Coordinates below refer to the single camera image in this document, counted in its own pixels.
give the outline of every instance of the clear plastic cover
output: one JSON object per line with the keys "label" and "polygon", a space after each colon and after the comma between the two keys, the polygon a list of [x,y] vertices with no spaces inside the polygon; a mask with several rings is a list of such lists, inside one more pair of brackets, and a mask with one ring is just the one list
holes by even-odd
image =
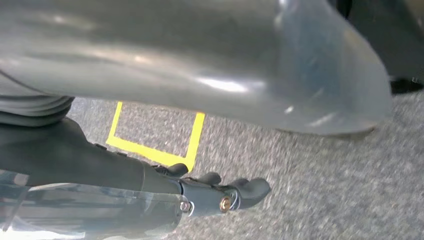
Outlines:
{"label": "clear plastic cover", "polygon": [[0,239],[160,239],[179,224],[181,195],[57,183],[17,184],[0,174]]}

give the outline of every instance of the silver screw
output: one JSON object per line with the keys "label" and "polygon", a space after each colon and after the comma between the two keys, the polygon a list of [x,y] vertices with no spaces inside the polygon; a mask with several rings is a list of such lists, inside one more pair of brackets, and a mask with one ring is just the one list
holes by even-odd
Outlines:
{"label": "silver screw", "polygon": [[188,213],[192,209],[192,204],[188,201],[182,201],[179,208],[183,213]]}

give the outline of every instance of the brass bolt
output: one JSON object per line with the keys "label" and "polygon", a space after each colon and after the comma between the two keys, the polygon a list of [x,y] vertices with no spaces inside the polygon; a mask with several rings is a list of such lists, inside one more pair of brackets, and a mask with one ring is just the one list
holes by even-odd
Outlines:
{"label": "brass bolt", "polygon": [[231,208],[231,199],[229,196],[225,196],[221,199],[221,202],[219,203],[219,209],[222,213],[226,213]]}

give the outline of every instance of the black plastic part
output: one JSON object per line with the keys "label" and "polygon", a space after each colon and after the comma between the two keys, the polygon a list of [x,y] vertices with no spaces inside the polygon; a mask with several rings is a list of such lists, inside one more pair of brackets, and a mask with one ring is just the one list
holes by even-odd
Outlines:
{"label": "black plastic part", "polygon": [[189,169],[187,166],[183,163],[177,163],[175,165],[172,165],[170,167],[164,167],[160,165],[153,166],[156,172],[163,174],[165,176],[173,177],[173,178],[180,178],[184,174],[189,172]]}
{"label": "black plastic part", "polygon": [[271,192],[269,183],[263,178],[255,178],[251,181],[241,178],[233,181],[230,186],[238,191],[238,209],[247,209],[255,206]]}
{"label": "black plastic part", "polygon": [[76,183],[181,194],[148,163],[89,143],[71,119],[43,127],[0,124],[0,169],[29,175],[29,186]]}
{"label": "black plastic part", "polygon": [[217,185],[221,182],[221,176],[216,172],[208,172],[205,175],[198,178],[197,181],[204,184]]}
{"label": "black plastic part", "polygon": [[345,18],[349,16],[352,8],[352,0],[328,0],[328,2],[337,9]]}
{"label": "black plastic part", "polygon": [[222,214],[220,202],[224,197],[229,197],[224,191],[191,178],[181,179],[179,183],[182,194],[192,202],[192,216]]}
{"label": "black plastic part", "polygon": [[424,89],[424,83],[416,78],[396,77],[390,80],[391,94],[409,94]]}
{"label": "black plastic part", "polygon": [[424,80],[424,2],[355,0],[348,20],[393,77]]}

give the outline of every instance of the yellow tape line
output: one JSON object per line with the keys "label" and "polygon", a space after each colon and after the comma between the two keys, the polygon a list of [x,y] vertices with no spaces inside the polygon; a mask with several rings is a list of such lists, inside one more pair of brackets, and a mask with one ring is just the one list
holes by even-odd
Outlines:
{"label": "yellow tape line", "polygon": [[109,136],[106,140],[107,144],[128,152],[140,154],[152,160],[153,162],[160,163],[161,165],[172,166],[174,164],[183,163],[187,166],[189,172],[192,171],[193,167],[195,166],[196,154],[199,147],[200,136],[202,134],[203,122],[205,120],[204,113],[198,112],[196,114],[190,140],[188,142],[187,153],[185,157],[182,157],[168,152],[159,151],[157,149],[147,147],[132,141],[124,140],[115,136],[121,110],[122,102],[120,101],[116,106],[112,126],[110,127]]}

